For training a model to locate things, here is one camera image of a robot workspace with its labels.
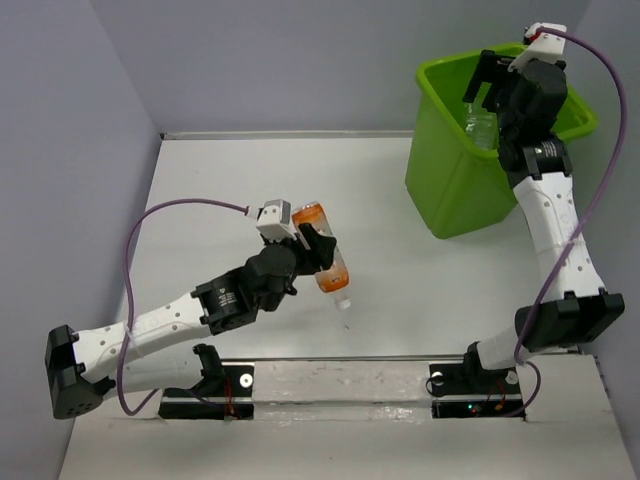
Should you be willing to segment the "clear bottle orange label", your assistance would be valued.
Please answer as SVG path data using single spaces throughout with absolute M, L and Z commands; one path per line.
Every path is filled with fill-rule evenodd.
M 303 243 L 311 250 L 312 258 L 319 264 L 319 271 L 314 274 L 318 287 L 333 299 L 338 310 L 348 309 L 351 306 L 347 292 L 349 271 L 323 206 L 319 202 L 303 205 L 294 211 L 292 220 Z

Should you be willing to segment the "clear bottle blue white label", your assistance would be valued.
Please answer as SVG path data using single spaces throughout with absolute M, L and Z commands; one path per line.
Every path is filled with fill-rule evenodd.
M 474 146 L 482 150 L 493 150 L 498 138 L 497 118 L 494 113 L 482 107 L 482 100 L 476 98 L 464 104 L 463 123 L 465 134 Z

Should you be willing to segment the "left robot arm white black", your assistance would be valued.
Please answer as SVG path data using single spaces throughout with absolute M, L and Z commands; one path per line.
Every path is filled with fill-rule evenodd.
M 296 278 L 329 269 L 336 250 L 335 237 L 303 223 L 293 236 L 267 241 L 244 265 L 133 321 L 94 330 L 52 329 L 45 369 L 54 418 L 84 415 L 123 390 L 117 376 L 128 363 L 245 327 L 259 312 L 275 311 L 286 296 L 296 295 Z

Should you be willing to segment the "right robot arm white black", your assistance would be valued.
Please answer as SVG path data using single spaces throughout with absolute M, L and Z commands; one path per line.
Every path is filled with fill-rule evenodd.
M 525 215 L 543 284 L 534 303 L 517 310 L 513 326 L 471 344 L 453 379 L 482 392 L 518 362 L 558 347 L 586 344 L 624 312 L 592 263 L 573 201 L 572 164 L 553 126 L 568 98 L 560 60 L 484 50 L 463 96 L 497 117 L 498 159 Z

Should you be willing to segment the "green plastic bin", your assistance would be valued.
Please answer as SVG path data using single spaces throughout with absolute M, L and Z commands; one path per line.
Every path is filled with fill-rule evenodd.
M 569 176 L 571 141 L 598 120 L 567 81 L 563 58 L 506 44 L 421 64 L 405 185 L 424 223 L 448 239 L 499 223 L 515 187 Z

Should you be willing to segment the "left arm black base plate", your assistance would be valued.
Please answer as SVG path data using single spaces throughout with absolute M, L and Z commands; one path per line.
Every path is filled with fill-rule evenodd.
M 165 420 L 251 420 L 254 416 L 255 365 L 224 362 L 224 378 L 194 387 L 196 394 L 170 388 L 163 391 L 158 415 Z

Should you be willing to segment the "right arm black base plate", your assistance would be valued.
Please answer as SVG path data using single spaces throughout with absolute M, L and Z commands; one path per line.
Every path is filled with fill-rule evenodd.
M 425 389 L 432 398 L 433 419 L 524 418 L 524 398 L 514 368 L 491 371 L 472 384 L 462 377 L 461 363 L 429 365 Z

